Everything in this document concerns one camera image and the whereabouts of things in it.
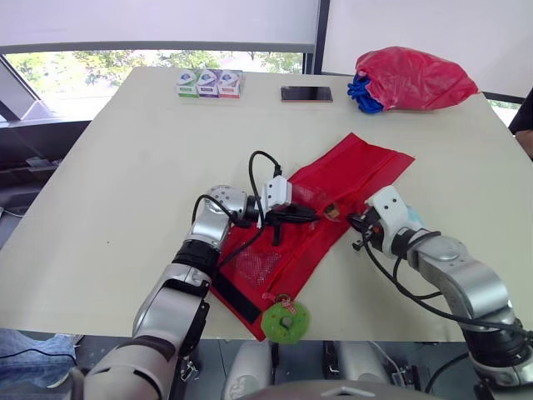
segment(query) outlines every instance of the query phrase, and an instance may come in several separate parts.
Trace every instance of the smartphone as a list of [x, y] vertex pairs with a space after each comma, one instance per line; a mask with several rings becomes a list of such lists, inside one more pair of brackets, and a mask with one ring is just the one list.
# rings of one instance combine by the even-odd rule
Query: smartphone
[[328, 86], [282, 86], [283, 102], [332, 102], [331, 89]]

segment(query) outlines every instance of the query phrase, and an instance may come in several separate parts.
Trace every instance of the tissue box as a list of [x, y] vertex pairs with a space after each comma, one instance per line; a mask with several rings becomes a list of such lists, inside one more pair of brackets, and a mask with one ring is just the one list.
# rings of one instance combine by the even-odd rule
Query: tissue box
[[239, 98], [243, 83], [242, 71], [225, 69], [218, 80], [218, 92], [221, 98]]
[[197, 80], [200, 77], [200, 72], [199, 69], [178, 68], [178, 78], [176, 83], [177, 94], [184, 98], [197, 98]]
[[197, 81], [199, 96], [203, 98], [218, 98], [218, 80], [221, 72], [218, 69], [202, 69]]

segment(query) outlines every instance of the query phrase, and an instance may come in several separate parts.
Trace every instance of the blue cloth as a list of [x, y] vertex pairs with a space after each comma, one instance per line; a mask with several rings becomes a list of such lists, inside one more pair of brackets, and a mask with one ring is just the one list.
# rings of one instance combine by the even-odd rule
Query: blue cloth
[[[57, 334], [48, 340], [33, 340], [19, 331], [0, 328], [0, 356], [37, 348], [50, 354], [75, 357], [73, 335]], [[74, 367], [71, 358], [49, 357], [39, 352], [25, 352], [15, 357], [0, 358], [0, 388], [14, 383], [31, 382], [40, 388], [56, 383]]]
[[375, 114], [383, 111], [383, 104], [372, 98], [366, 85], [370, 83], [369, 77], [360, 77], [358, 74], [353, 78], [353, 83], [348, 83], [348, 96], [356, 100], [359, 109], [364, 113]]

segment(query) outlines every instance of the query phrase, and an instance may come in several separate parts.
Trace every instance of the white table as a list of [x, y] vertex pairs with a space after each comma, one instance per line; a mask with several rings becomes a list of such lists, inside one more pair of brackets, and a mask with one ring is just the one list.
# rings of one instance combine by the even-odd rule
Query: white table
[[[347, 77], [249, 73], [240, 100], [180, 98], [176, 79], [173, 69], [135, 69], [42, 190], [0, 252], [0, 326], [130, 334], [200, 193], [219, 183], [249, 191], [255, 149], [291, 175], [354, 132], [416, 158], [396, 182], [402, 197], [493, 267], [533, 327], [533, 165], [482, 95], [437, 112], [366, 115], [347, 97]], [[287, 84], [330, 86], [334, 102], [281, 103]], [[258, 162], [257, 180], [270, 169]], [[404, 299], [354, 253], [356, 237], [344, 235], [301, 291], [312, 314], [306, 338], [461, 340], [453, 322]], [[431, 290], [407, 266], [400, 277]], [[208, 301], [205, 338], [251, 337]]]

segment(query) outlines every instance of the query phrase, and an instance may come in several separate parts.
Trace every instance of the red plastic bag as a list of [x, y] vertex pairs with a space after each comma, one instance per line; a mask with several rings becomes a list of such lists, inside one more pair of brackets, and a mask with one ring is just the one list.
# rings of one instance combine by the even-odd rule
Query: red plastic bag
[[[283, 224], [281, 244], [276, 247], [272, 246], [274, 228], [266, 227], [257, 241], [221, 269], [212, 291], [257, 339], [264, 339], [261, 314], [272, 302], [263, 294], [287, 294], [294, 299], [322, 257], [349, 228], [346, 215], [364, 211], [365, 200], [393, 183], [413, 161], [412, 157], [372, 146], [350, 133], [289, 179], [292, 201], [314, 208], [321, 219]], [[338, 221], [323, 217], [323, 210], [332, 203], [340, 211]], [[233, 227], [221, 259], [256, 232], [256, 228]]]
[[479, 92], [458, 64], [406, 47], [386, 47], [357, 59], [356, 73], [370, 78], [366, 89], [383, 110], [435, 110]]

